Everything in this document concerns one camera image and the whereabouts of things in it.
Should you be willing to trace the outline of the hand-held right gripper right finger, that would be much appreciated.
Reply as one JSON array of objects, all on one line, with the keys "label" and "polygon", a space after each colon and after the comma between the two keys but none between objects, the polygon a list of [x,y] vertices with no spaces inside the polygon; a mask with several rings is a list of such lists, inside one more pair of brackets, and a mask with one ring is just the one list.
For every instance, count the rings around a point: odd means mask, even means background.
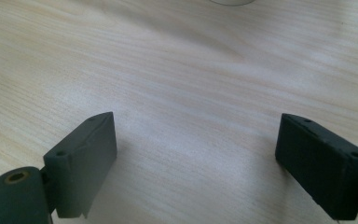
[{"label": "hand-held right gripper right finger", "polygon": [[275,158],[334,220],[358,215],[358,146],[297,115],[281,117]]}]

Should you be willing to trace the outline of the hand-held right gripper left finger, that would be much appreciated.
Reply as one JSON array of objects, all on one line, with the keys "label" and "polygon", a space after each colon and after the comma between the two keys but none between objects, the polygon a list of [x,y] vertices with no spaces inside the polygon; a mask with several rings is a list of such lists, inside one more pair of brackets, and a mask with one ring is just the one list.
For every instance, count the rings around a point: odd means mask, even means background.
[{"label": "hand-held right gripper left finger", "polygon": [[111,112],[86,119],[44,155],[48,196],[59,217],[88,214],[116,157]]}]

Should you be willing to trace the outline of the white round container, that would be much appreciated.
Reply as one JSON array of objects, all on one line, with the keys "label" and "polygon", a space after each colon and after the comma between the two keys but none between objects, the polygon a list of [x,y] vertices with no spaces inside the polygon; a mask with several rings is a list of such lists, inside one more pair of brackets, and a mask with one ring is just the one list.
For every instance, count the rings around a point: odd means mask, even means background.
[{"label": "white round container", "polygon": [[237,6],[244,6],[253,3],[255,0],[210,0],[210,1],[222,6],[237,7]]}]

